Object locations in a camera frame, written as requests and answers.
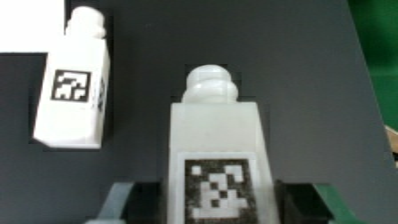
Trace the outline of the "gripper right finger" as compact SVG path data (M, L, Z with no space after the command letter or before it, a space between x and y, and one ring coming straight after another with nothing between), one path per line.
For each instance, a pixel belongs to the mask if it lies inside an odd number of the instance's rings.
M316 184L314 190L332 215L327 224L369 224L355 216L334 186L330 184Z

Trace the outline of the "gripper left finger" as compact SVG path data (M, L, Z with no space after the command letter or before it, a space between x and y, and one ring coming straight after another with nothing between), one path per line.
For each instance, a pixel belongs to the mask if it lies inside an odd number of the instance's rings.
M133 182L115 182L112 184L97 216L89 219L83 224L126 224L122 211L133 186Z

